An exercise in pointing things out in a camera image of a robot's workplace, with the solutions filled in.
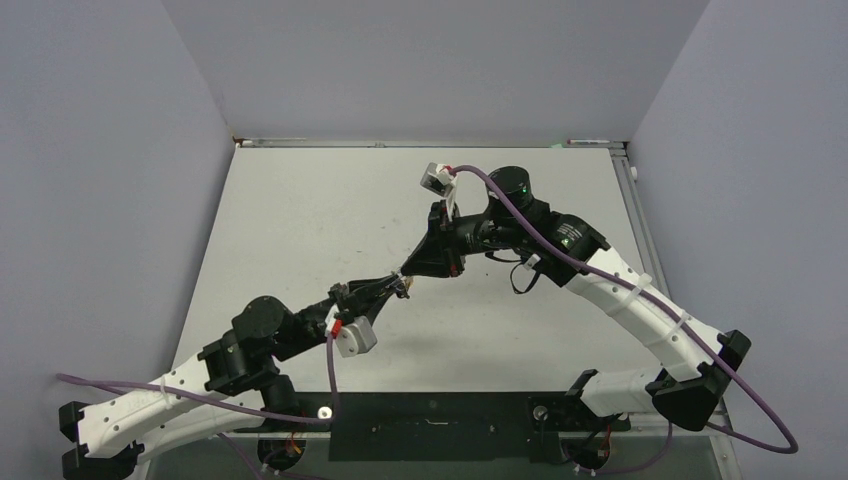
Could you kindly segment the aluminium frame rail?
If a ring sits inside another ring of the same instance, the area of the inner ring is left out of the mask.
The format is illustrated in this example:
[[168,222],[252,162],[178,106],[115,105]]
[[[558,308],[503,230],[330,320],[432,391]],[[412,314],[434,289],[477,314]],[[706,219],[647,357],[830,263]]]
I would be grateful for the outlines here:
[[670,300],[624,144],[614,143],[608,156],[595,217],[611,245],[600,265],[616,279],[602,289],[610,298],[604,318],[612,353],[591,398],[615,412],[651,413],[701,431],[730,382],[714,361],[740,364],[739,335],[703,324]]

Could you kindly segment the perforated metal keyring disc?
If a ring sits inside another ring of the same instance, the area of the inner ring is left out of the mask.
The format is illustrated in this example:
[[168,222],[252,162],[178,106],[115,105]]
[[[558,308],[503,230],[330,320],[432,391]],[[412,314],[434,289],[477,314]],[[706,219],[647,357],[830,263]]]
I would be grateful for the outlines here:
[[393,281],[390,290],[400,299],[410,298],[410,289],[414,283],[414,277],[403,274],[400,270],[393,271]]

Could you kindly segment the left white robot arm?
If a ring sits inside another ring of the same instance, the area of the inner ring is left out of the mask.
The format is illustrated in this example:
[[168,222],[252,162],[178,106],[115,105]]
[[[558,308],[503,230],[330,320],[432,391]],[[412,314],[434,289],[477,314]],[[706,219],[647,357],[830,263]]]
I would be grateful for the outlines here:
[[[62,456],[63,477],[126,479],[176,446],[264,423],[274,430],[331,425],[341,411],[333,353],[370,351],[377,315],[392,297],[408,297],[411,284],[400,273],[338,283],[326,299],[297,312],[273,296],[259,296],[219,339],[147,383],[59,375],[62,382],[115,395],[60,407],[59,429],[74,444]],[[319,345],[326,348],[331,403],[311,412],[278,365]]]

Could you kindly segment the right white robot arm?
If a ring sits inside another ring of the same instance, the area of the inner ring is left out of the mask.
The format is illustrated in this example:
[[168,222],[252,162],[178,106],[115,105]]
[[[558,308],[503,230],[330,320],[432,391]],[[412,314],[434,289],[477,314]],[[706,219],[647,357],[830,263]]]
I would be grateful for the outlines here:
[[410,277],[451,278],[468,256],[511,250],[535,277],[545,276],[595,305],[631,334],[659,364],[625,372],[585,371],[568,391],[567,419],[589,428],[601,418],[657,413],[673,425],[701,431],[750,349],[743,333],[722,333],[673,305],[647,274],[637,273],[607,239],[581,218],[537,199],[518,166],[488,176],[486,209],[462,215],[453,168],[431,163],[423,188],[440,196],[427,232],[403,263]]

